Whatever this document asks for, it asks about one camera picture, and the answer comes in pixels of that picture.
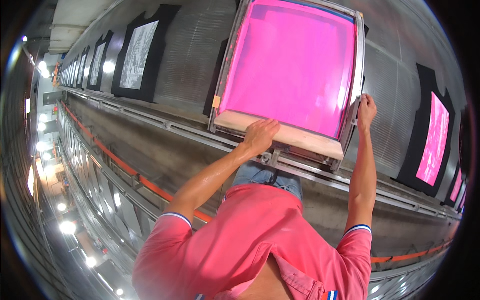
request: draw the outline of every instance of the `right hand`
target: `right hand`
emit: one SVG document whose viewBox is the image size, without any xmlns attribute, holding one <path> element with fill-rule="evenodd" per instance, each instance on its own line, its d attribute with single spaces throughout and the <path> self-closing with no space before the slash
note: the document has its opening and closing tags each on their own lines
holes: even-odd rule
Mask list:
<svg viewBox="0 0 480 300">
<path fill-rule="evenodd" d="M 277 120 L 258 120 L 247 127 L 245 140 L 239 144 L 250 158 L 262 154 L 272 145 L 274 135 L 280 130 Z"/>
<path fill-rule="evenodd" d="M 369 94 L 362 94 L 357 121 L 359 131 L 364 133 L 370 132 L 370 125 L 376 114 L 377 106 L 375 105 L 372 96 Z"/>
</svg>

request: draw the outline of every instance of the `pink mesh screen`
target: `pink mesh screen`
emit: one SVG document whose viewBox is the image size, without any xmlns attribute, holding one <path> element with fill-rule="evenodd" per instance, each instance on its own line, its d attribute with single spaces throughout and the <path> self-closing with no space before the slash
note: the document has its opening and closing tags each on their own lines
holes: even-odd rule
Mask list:
<svg viewBox="0 0 480 300">
<path fill-rule="evenodd" d="M 253 2 L 220 113 L 236 110 L 338 138 L 355 49 L 348 18 L 287 1 Z"/>
<path fill-rule="evenodd" d="M 448 133 L 448 111 L 437 95 L 432 92 L 432 108 L 428 125 L 427 141 L 416 177 L 433 186 L 437 179 Z"/>
<path fill-rule="evenodd" d="M 452 200 L 453 202 L 455 202 L 461 186 L 462 186 L 462 170 L 459 169 L 458 174 L 456 175 L 455 184 L 453 185 L 452 193 L 450 194 L 450 200 Z"/>
</svg>

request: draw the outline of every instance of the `man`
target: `man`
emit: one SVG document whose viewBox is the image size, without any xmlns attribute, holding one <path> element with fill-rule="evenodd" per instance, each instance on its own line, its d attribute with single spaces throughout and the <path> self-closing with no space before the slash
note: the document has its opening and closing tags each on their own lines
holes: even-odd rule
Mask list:
<svg viewBox="0 0 480 300">
<path fill-rule="evenodd" d="M 336 249 L 302 217 L 300 179 L 249 162 L 271 146 L 280 128 L 275 120 L 261 120 L 247 128 L 237 148 L 185 183 L 158 218 L 133 270 L 140 299 L 365 299 L 375 114 L 372 97 L 362 95 L 347 224 Z M 192 234 L 194 210 L 238 167 L 216 217 Z"/>
</svg>

